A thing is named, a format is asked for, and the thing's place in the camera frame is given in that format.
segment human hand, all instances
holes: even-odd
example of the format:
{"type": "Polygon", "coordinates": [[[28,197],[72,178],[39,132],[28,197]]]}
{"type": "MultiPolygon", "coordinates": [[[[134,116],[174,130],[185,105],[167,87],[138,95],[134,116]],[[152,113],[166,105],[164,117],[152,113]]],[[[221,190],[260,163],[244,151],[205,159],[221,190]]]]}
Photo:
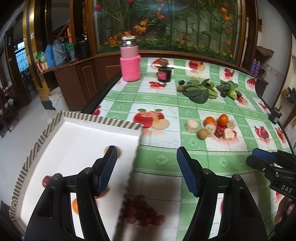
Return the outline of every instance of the human hand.
{"type": "Polygon", "coordinates": [[[288,197],[284,197],[279,203],[279,208],[276,213],[276,217],[274,219],[274,222],[279,223],[283,219],[283,216],[285,215],[285,213],[287,216],[289,216],[290,213],[292,212],[294,206],[295,206],[295,204],[292,202],[292,199],[290,199],[288,197]]]}

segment pink bottle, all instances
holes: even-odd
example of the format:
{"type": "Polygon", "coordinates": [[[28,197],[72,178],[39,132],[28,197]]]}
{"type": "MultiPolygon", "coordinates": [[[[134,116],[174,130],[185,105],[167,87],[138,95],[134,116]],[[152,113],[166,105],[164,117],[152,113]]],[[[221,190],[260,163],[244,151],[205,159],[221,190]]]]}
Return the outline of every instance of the pink bottle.
{"type": "Polygon", "coordinates": [[[122,45],[120,47],[121,73],[123,80],[132,82],[141,78],[140,61],[141,57],[138,53],[135,36],[122,37],[122,45]]]}

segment blue gripper pad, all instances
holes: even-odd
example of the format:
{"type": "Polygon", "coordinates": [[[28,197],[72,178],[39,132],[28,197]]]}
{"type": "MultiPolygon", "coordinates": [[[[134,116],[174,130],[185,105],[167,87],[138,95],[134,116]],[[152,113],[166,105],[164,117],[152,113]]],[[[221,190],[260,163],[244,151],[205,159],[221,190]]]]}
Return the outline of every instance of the blue gripper pad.
{"type": "Polygon", "coordinates": [[[110,146],[101,161],[103,163],[105,162],[105,165],[101,174],[99,175],[99,181],[98,181],[99,193],[102,193],[103,191],[106,190],[116,161],[117,161],[117,149],[115,146],[110,146]]]}
{"type": "Polygon", "coordinates": [[[193,160],[189,156],[188,152],[184,147],[179,147],[177,149],[177,162],[181,169],[182,175],[186,182],[189,192],[193,193],[195,197],[198,196],[198,186],[196,182],[196,176],[194,174],[194,167],[191,165],[193,160]]]}
{"type": "Polygon", "coordinates": [[[259,148],[255,148],[252,151],[252,155],[254,155],[264,161],[267,161],[269,163],[276,162],[276,156],[273,153],[259,149],[259,148]]]}

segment red label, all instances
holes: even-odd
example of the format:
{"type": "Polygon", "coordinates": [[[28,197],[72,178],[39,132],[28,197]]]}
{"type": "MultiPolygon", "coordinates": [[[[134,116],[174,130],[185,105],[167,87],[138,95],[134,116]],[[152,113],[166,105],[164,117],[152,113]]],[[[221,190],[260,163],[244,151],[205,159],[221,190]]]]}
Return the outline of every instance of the red label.
{"type": "Polygon", "coordinates": [[[163,72],[163,71],[161,71],[161,70],[158,71],[157,77],[158,77],[160,80],[166,80],[166,76],[167,76],[167,73],[166,73],[166,72],[163,72]]]}

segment white tray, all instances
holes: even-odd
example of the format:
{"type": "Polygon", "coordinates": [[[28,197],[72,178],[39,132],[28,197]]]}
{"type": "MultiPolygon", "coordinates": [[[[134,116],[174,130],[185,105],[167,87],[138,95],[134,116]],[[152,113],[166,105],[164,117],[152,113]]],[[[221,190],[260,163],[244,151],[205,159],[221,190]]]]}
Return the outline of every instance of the white tray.
{"type": "MultiPolygon", "coordinates": [[[[78,174],[103,157],[107,146],[121,150],[108,188],[96,199],[109,238],[112,240],[132,171],[142,126],[138,123],[99,117],[77,112],[60,112],[42,133],[28,155],[12,196],[10,217],[22,234],[32,212],[44,191],[42,180],[46,175],[61,173],[64,177],[78,174]]],[[[76,194],[71,194],[71,201],[76,194]]],[[[76,235],[83,238],[79,216],[73,212],[76,235]]]]}

